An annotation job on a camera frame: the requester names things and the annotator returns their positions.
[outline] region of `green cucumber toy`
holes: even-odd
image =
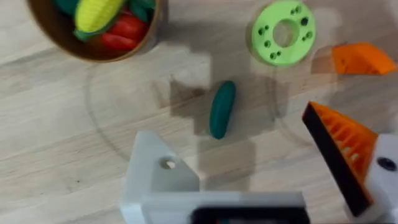
[[[210,112],[210,134],[222,139],[228,127],[229,117],[235,101],[236,86],[232,81],[224,82],[214,97]]]

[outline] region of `dark green toy vegetable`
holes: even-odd
[[[138,2],[134,0],[130,2],[130,11],[131,13],[136,16],[142,22],[148,22],[148,14],[144,6],[141,6]]]
[[[79,0],[54,0],[57,8],[68,16],[74,16]]]
[[[210,134],[215,139],[225,136],[229,117],[235,101],[236,86],[232,81],[224,82],[214,97],[210,112]]]

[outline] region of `plastic toy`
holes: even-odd
[[[131,0],[138,3],[140,6],[146,9],[155,9],[155,1],[154,0]]]
[[[274,40],[274,27],[279,22],[289,25],[291,43],[281,47]],[[273,65],[291,65],[310,51],[315,40],[315,19],[308,7],[298,1],[277,1],[267,6],[256,19],[251,32],[253,49]]]
[[[142,22],[148,22],[148,14],[146,9],[141,6],[137,1],[131,1],[129,5],[130,11],[133,15],[135,15]]]
[[[101,39],[114,50],[132,50],[145,37],[148,26],[133,15],[122,14]]]
[[[54,0],[57,8],[68,16],[74,16],[79,0]]]
[[[75,15],[76,37],[85,41],[92,35],[105,32],[124,2],[125,0],[80,0]]]
[[[225,136],[235,101],[236,86],[232,81],[223,83],[214,97],[210,112],[210,134],[215,139]]]

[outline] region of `screw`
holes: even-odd
[[[378,157],[377,163],[379,166],[381,166],[383,169],[394,172],[397,170],[397,164],[390,160],[389,158],[385,157]]]

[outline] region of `wooden bowl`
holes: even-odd
[[[162,22],[167,19],[167,8],[163,0],[155,0],[156,7],[149,30],[141,43],[132,51],[120,51],[107,48],[99,36],[84,43],[74,35],[75,25],[72,19],[60,12],[53,0],[27,0],[28,7],[44,34],[70,55],[91,62],[114,62],[136,53],[153,48],[157,42],[157,33]]]

